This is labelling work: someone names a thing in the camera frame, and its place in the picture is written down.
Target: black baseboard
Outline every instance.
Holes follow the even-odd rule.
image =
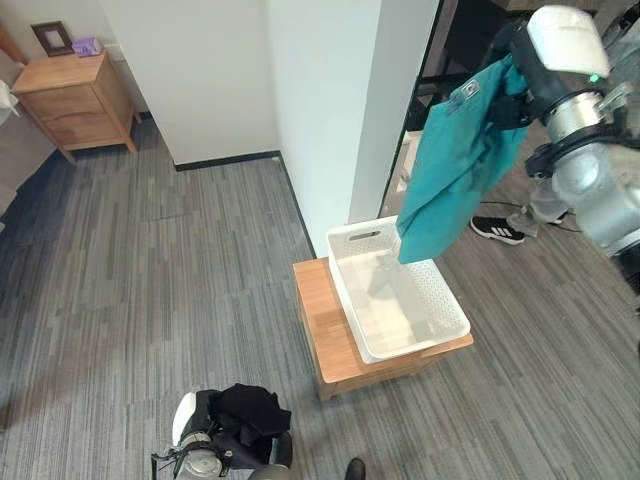
[[[176,171],[184,172],[186,170],[197,170],[198,168],[217,167],[220,165],[229,165],[230,163],[250,162],[251,160],[259,160],[261,158],[279,157],[279,150],[270,152],[248,153],[246,155],[235,155],[233,157],[212,158],[211,160],[201,160],[200,162],[174,164]]]
[[[316,250],[313,248],[313,243],[311,243],[311,237],[309,236],[309,230],[307,230],[307,224],[304,223],[304,218],[302,218],[302,212],[300,211],[300,205],[298,205],[298,198],[296,197],[296,192],[293,191],[293,185],[291,184],[291,177],[289,177],[289,172],[287,171],[287,164],[282,157],[282,152],[278,150],[278,158],[280,159],[280,165],[282,165],[282,170],[284,171],[284,176],[287,179],[287,185],[289,185],[289,191],[291,192],[291,196],[293,197],[293,203],[296,206],[296,212],[298,212],[298,218],[300,219],[300,223],[302,224],[302,230],[304,231],[304,236],[307,239],[307,245],[309,246],[309,250],[311,250],[311,256],[313,258],[318,258],[316,255]]]

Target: wooden nightstand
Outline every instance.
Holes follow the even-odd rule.
[[[12,90],[70,162],[80,148],[124,143],[137,151],[129,132],[140,117],[105,53],[33,60]]]

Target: black cloth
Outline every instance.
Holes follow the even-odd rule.
[[[275,393],[240,383],[213,395],[210,413],[246,446],[265,437],[279,437],[291,426],[291,412],[280,408]]]

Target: sneaker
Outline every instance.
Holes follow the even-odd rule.
[[[524,233],[511,228],[506,218],[473,217],[470,224],[473,231],[481,237],[495,238],[509,245],[524,242]]]
[[[564,220],[564,217],[567,216],[567,212],[564,212],[562,215],[560,215],[558,218],[556,218],[555,220],[551,221],[551,222],[547,222],[551,225],[562,225],[562,221]]]

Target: picture frame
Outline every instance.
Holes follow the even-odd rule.
[[[71,39],[61,21],[31,25],[33,33],[50,57],[73,53]]]

